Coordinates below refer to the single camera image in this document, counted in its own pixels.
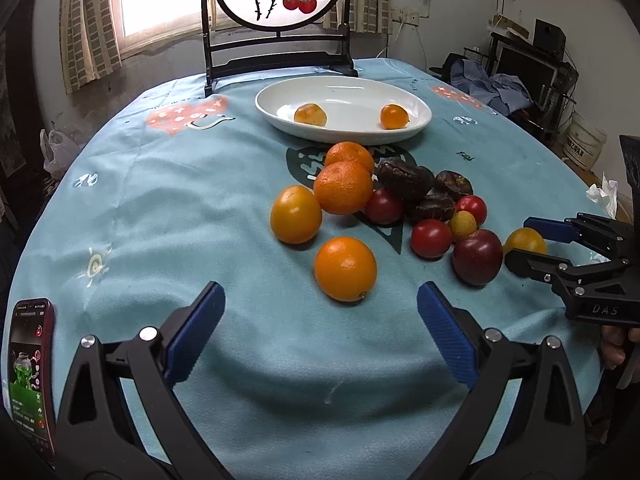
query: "window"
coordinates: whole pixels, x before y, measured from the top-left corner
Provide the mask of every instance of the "window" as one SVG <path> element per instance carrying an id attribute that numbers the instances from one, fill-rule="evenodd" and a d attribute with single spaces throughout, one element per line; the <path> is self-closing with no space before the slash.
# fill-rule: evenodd
<path id="1" fill-rule="evenodd" d="M 151 44 L 202 30 L 200 0 L 111 0 L 111 7 L 123 58 Z M 216 28 L 233 26 L 221 11 L 214 14 L 215 8 L 209 0 L 209 17 L 216 16 Z"/>

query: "metal screw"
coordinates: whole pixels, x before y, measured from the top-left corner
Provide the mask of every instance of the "metal screw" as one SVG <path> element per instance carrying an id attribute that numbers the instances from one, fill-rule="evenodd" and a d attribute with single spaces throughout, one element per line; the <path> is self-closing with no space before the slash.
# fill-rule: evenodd
<path id="1" fill-rule="evenodd" d="M 91 348 L 95 344 L 95 335 L 86 335 L 80 340 L 83 348 Z"/>
<path id="2" fill-rule="evenodd" d="M 484 337 L 492 343 L 495 343 L 502 339 L 502 332 L 500 332 L 497 328 L 488 328 L 484 331 Z"/>
<path id="3" fill-rule="evenodd" d="M 152 326 L 147 326 L 140 331 L 140 339 L 142 341 L 153 341 L 158 335 L 158 330 Z"/>
<path id="4" fill-rule="evenodd" d="M 554 335 L 550 335 L 546 338 L 546 344 L 553 349 L 560 348 L 562 346 L 562 342 Z"/>

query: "blue tablecloth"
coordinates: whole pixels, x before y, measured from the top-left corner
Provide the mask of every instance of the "blue tablecloth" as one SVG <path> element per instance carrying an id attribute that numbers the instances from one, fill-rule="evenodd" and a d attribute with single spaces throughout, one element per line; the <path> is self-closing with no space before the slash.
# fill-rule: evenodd
<path id="1" fill-rule="evenodd" d="M 528 216 L 598 212 L 586 186 L 507 118 L 402 62 L 361 60 L 357 68 L 363 78 L 414 92 L 433 110 L 422 133 L 375 149 L 376 159 L 402 155 L 435 173 L 463 173 L 488 205 L 485 227 L 502 240 Z M 600 375 L 598 330 L 569 323 L 548 285 L 503 268 L 485 288 L 469 288 L 448 255 L 434 263 L 412 254 L 407 226 L 377 229 L 326 214 L 310 248 L 274 240 L 274 198 L 296 182 L 311 186 L 326 147 L 269 126 L 254 98 L 300 72 L 236 78 L 207 99 L 204 76 L 163 84 L 109 121 L 78 156 L 22 254 L 7 312 L 25 298 L 56 305 L 54 404 L 83 335 L 131 338 L 215 280 L 226 290 L 226 314 L 175 393 L 229 471 L 238 480 L 404 479 L 466 394 L 417 313 L 418 287 L 433 280 L 452 304 L 512 340 L 559 336 L 585 409 Z M 197 129 L 220 115 L 234 120 Z M 364 241 L 378 260 L 378 282 L 354 308 L 314 283 L 316 252 L 337 235 Z M 550 251 L 575 263 L 589 259 L 575 244 Z M 479 456 L 495 448 L 515 387 Z M 148 450 L 163 456 L 130 381 L 126 392 Z"/>

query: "electrical outlet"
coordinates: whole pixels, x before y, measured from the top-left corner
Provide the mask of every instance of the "electrical outlet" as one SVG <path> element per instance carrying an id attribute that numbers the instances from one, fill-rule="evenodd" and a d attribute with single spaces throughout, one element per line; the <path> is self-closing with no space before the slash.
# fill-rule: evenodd
<path id="1" fill-rule="evenodd" d="M 420 25 L 420 12 L 413 9 L 392 9 L 391 19 L 394 22 L 418 27 Z"/>
<path id="2" fill-rule="evenodd" d="M 415 27 L 418 27 L 420 25 L 420 12 L 417 10 L 410 10 L 409 12 L 406 12 L 404 20 L 408 25 L 415 25 Z"/>
<path id="3" fill-rule="evenodd" d="M 402 9 L 391 9 L 391 20 L 398 23 L 404 22 L 404 10 Z"/>

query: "phone screen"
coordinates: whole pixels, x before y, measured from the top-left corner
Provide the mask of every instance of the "phone screen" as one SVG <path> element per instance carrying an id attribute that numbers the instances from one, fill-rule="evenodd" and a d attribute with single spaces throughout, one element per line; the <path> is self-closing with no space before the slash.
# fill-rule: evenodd
<path id="1" fill-rule="evenodd" d="M 49 300 L 19 301 L 11 320 L 7 359 L 14 423 L 50 465 L 55 424 L 50 384 L 53 317 Z"/>

